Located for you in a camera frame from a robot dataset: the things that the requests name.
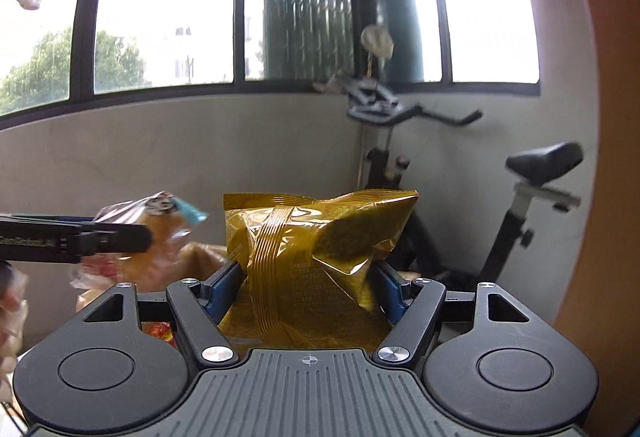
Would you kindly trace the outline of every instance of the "black seat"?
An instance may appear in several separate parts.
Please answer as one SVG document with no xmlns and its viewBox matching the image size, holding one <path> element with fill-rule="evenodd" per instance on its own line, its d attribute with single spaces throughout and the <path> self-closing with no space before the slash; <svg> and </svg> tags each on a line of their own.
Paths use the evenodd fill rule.
<svg viewBox="0 0 640 437">
<path fill-rule="evenodd" d="M 506 166 L 534 186 L 543 186 L 569 173 L 583 158 L 582 147 L 578 143 L 562 142 L 511 155 Z"/>
</svg>

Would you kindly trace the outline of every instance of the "window frame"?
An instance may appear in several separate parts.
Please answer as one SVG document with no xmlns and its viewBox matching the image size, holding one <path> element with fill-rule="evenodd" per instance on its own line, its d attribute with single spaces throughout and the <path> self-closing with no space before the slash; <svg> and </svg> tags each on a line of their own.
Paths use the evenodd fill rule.
<svg viewBox="0 0 640 437">
<path fill-rule="evenodd" d="M 398 94 L 504 94 L 510 96 L 540 95 L 537 83 L 460 82 L 452 79 L 449 22 L 446 0 L 436 0 L 440 29 L 442 79 L 420 83 L 389 81 Z M 315 94 L 312 81 L 262 80 L 246 81 L 244 66 L 244 0 L 234 0 L 233 51 L 234 79 L 231 83 L 185 84 L 155 86 L 134 90 L 116 90 L 94 94 L 94 54 L 98 0 L 77 0 L 72 27 L 69 97 L 66 100 L 12 112 L 0 117 L 0 130 L 67 113 L 81 112 L 107 106 L 143 102 L 155 99 L 174 99 L 192 96 L 225 94 Z M 357 76 L 366 71 L 366 53 L 360 47 L 360 33 L 364 26 L 376 22 L 375 0 L 351 0 L 353 19 L 354 71 Z"/>
</svg>

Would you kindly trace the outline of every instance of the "tree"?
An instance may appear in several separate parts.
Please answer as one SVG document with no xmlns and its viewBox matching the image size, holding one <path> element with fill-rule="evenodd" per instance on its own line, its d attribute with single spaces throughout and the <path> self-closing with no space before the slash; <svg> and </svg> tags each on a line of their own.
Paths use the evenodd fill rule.
<svg viewBox="0 0 640 437">
<path fill-rule="evenodd" d="M 66 99 L 69 88 L 71 27 L 38 40 L 29 61 L 12 67 L 0 86 L 0 113 Z M 145 62 L 135 42 L 105 31 L 95 39 L 95 90 L 148 84 Z"/>
</svg>

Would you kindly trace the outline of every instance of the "metal screw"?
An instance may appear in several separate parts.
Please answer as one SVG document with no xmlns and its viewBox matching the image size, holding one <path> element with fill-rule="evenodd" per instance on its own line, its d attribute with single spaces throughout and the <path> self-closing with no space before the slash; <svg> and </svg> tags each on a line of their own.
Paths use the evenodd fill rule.
<svg viewBox="0 0 640 437">
<path fill-rule="evenodd" d="M 229 347 L 207 347 L 202 351 L 202 357 L 212 363 L 221 363 L 234 357 L 234 351 Z"/>
<path fill-rule="evenodd" d="M 409 351 L 404 347 L 382 347 L 378 351 L 378 357 L 382 359 L 382 361 L 396 363 L 407 359 L 409 357 Z"/>
</svg>

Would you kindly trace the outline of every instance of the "snack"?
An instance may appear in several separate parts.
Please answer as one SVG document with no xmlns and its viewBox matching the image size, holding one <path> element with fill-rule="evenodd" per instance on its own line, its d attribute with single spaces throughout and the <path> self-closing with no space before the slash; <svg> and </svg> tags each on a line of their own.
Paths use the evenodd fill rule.
<svg viewBox="0 0 640 437">
<path fill-rule="evenodd" d="M 178 251 L 174 265 L 169 266 L 160 282 L 156 282 L 158 290 L 164 290 L 170 283 L 182 278 L 206 280 L 226 263 L 226 248 L 222 245 L 190 242 Z M 90 289 L 78 296 L 76 312 L 94 301 L 105 289 Z M 175 346 L 174 335 L 169 323 L 142 322 L 142 331 Z"/>
<path fill-rule="evenodd" d="M 367 272 L 395 246 L 417 197 L 396 190 L 332 200 L 225 195 L 227 251 L 246 279 L 220 329 L 240 353 L 373 351 L 389 325 Z"/>
<path fill-rule="evenodd" d="M 205 213 L 167 192 L 103 208 L 94 222 L 144 224 L 151 231 L 152 244 L 145 253 L 82 258 L 82 263 L 73 268 L 71 285 L 77 289 L 106 290 L 117 282 L 127 281 L 135 283 L 138 292 L 164 290 L 177 274 L 172 268 L 186 236 L 206 218 Z"/>
</svg>

